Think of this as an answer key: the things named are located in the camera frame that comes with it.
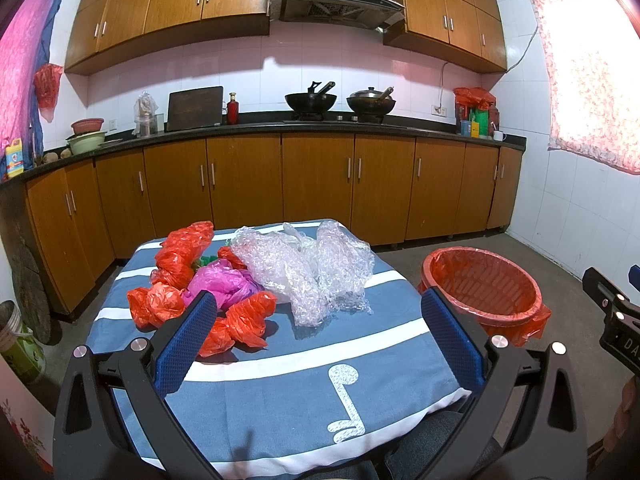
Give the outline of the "person's right hand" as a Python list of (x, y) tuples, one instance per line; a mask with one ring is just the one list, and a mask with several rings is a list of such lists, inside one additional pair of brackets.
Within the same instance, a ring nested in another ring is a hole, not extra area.
[(639, 379), (630, 378), (623, 386), (620, 406), (617, 408), (611, 428), (603, 438), (605, 452), (611, 453), (616, 444), (622, 440), (631, 420), (631, 409), (637, 404), (639, 397)]

